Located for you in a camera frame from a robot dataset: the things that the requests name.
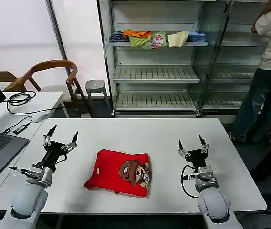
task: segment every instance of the black cable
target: black cable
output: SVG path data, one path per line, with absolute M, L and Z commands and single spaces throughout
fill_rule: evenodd
M 10 132 L 10 129 L 14 128 L 15 126 L 17 126 L 18 124 L 20 124 L 23 120 L 25 120 L 25 119 L 27 119 L 27 118 L 31 118 L 30 122 L 28 122 L 27 124 L 25 124 L 25 126 L 28 126 L 29 124 L 32 123 L 32 116 L 27 116 L 27 117 L 21 119 L 17 124 L 15 124 L 15 125 L 13 125 L 13 126 L 11 126 L 11 127 L 8 127 L 6 130 L 4 130 L 4 131 L 2 132 L 2 134 L 7 134 L 7 133 L 9 133 L 9 132 Z
M 26 173 L 26 172 L 21 172 L 21 173 L 24 174 L 25 176 L 27 176 L 28 178 L 38 179 L 38 177 L 36 177 L 35 175 L 29 174 L 29 173 Z
M 19 96 L 25 96 L 25 98 L 16 99 Z M 6 103 L 6 108 L 7 108 L 8 112 L 13 114 L 13 115 L 30 115 L 30 114 L 34 114 L 34 113 L 38 113 L 38 112 L 42 112 L 42 111 L 51 111 L 51 110 L 67 108 L 67 107 L 56 107 L 56 108 L 50 108 L 50 109 L 44 109 L 44 110 L 32 111 L 32 112 L 25 112 L 25 113 L 14 113 L 9 109 L 9 105 L 11 105 L 11 106 L 22 106 L 22 105 L 28 103 L 35 96 L 36 96 L 36 92 L 34 92 L 34 91 L 16 93 L 16 94 L 12 95 L 11 97 L 9 97 L 8 100 L 5 101 L 5 102 L 7 102 Z
M 194 198 L 194 199 L 197 199 L 196 196 L 193 196 L 193 195 L 189 194 L 189 193 L 185 190 L 184 185 L 183 185 L 183 179 L 182 179 L 182 177 L 183 177 L 184 171 L 185 171 L 185 169 L 186 169 L 187 167 L 190 167 L 191 169 L 195 169 L 194 167 L 189 166 L 189 165 L 184 166 L 184 168 L 183 168 L 183 170 L 182 170 L 182 173 L 181 173 L 181 186 L 182 186 L 182 189 L 183 189 L 183 191 L 185 192 L 185 194 L 187 194 L 189 197 L 192 197 L 192 198 Z

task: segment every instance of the blue clothing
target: blue clothing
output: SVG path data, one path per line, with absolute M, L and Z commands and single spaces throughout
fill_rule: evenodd
M 261 106 L 263 110 L 258 117 Z M 252 140 L 257 142 L 271 129 L 271 70 L 258 68 L 249 93 L 243 101 L 233 124 L 235 139 L 245 142 L 251 126 L 257 121 Z
M 110 42 L 128 42 L 129 38 L 124 37 L 124 32 L 116 32 L 109 37 Z
M 204 33 L 197 33 L 195 31 L 188 31 L 188 41 L 190 42 L 205 42 L 206 35 Z

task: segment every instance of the gray stool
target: gray stool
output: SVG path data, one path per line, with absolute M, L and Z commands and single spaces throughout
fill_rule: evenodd
M 92 97 L 91 97 L 91 93 L 100 93 L 102 92 L 104 94 L 104 99 L 106 101 L 107 106 L 109 107 L 109 109 L 111 110 L 111 106 L 109 103 L 109 99 L 107 96 L 107 92 L 106 92 L 106 86 L 105 86 L 105 81 L 104 80 L 89 80 L 86 82 L 85 85 L 86 91 L 88 93 L 88 98 L 89 98 L 89 103 L 90 106 L 92 107 Z

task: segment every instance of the wooden chair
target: wooden chair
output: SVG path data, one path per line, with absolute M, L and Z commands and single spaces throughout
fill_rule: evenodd
M 66 80 L 66 86 L 65 85 L 52 85 L 52 86 L 40 88 L 40 86 L 33 79 L 33 74 L 35 72 L 43 71 L 43 70 L 50 69 L 50 68 L 70 68 L 72 70 L 71 74 L 68 76 L 68 79 Z M 77 78 L 76 78 L 76 73 L 77 73 L 77 67 L 71 61 L 67 61 L 67 60 L 45 61 L 45 62 L 39 63 L 39 64 L 33 66 L 32 68 L 30 68 L 23 77 L 18 78 L 13 83 L 11 83 L 6 88 L 6 91 L 13 92 L 13 91 L 17 91 L 20 88 L 22 88 L 22 91 L 25 92 L 26 89 L 24 87 L 24 84 L 27 80 L 29 80 L 31 82 L 31 84 L 37 89 L 37 91 L 63 92 L 63 101 L 65 103 L 67 103 L 67 102 L 71 103 L 71 105 L 74 107 L 77 107 L 77 93 L 79 93 L 83 99 L 85 106 L 88 108 L 89 113 L 91 113 L 91 109 L 86 101 L 86 98 L 83 94 L 83 91 L 78 83 Z
M 1 83 L 9 83 L 9 82 L 12 83 L 16 79 L 17 78 L 13 74 L 11 74 L 10 72 L 6 72 L 6 71 L 0 72 L 0 87 L 1 87 Z M 18 92 L 26 90 L 24 85 L 22 85 L 21 88 L 15 88 L 15 89 Z

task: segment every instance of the cartoon print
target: cartoon print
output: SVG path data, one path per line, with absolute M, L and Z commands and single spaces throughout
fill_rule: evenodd
M 148 163 L 140 165 L 140 161 L 125 161 L 119 169 L 120 177 L 130 182 L 133 186 L 137 183 L 141 187 L 149 188 L 149 165 Z
M 146 45 L 151 49 L 157 49 L 162 47 L 163 42 L 164 42 L 163 36 L 156 34 L 154 37 L 151 38 L 150 41 L 146 43 Z

